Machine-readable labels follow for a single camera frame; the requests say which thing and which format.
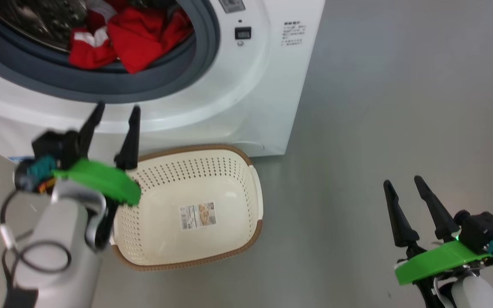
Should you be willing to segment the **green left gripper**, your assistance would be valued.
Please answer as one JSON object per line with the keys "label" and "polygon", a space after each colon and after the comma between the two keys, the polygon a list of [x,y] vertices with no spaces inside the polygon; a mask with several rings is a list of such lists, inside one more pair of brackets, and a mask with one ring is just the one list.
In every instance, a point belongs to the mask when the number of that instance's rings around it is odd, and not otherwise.
{"label": "green left gripper", "polygon": [[[79,131],[79,154],[88,157],[96,127],[103,117],[105,104],[98,103]],[[115,165],[80,159],[67,170],[55,170],[57,179],[53,201],[73,200],[87,212],[84,233],[86,244],[94,251],[104,250],[110,241],[113,221],[121,205],[137,207],[141,188],[123,170],[137,169],[140,142],[141,108],[135,106],[129,117],[129,131]]]}

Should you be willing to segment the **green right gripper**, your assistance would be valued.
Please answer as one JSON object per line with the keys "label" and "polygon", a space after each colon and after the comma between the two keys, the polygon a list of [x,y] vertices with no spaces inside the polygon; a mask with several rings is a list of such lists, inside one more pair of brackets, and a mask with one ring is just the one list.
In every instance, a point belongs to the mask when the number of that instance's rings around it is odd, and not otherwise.
{"label": "green right gripper", "polygon": [[399,197],[390,180],[383,182],[386,205],[392,228],[395,246],[407,247],[406,258],[395,265],[395,277],[399,285],[414,285],[421,293],[427,308],[455,308],[452,298],[452,283],[443,286],[449,292],[442,292],[439,282],[462,275],[473,274],[493,260],[488,253],[477,254],[468,249],[453,236],[460,231],[450,213],[435,195],[426,181],[416,175],[413,178],[419,196],[426,202],[435,226],[435,236],[439,240],[452,240],[432,250],[421,248],[417,241],[418,233],[413,230],[405,217]]}

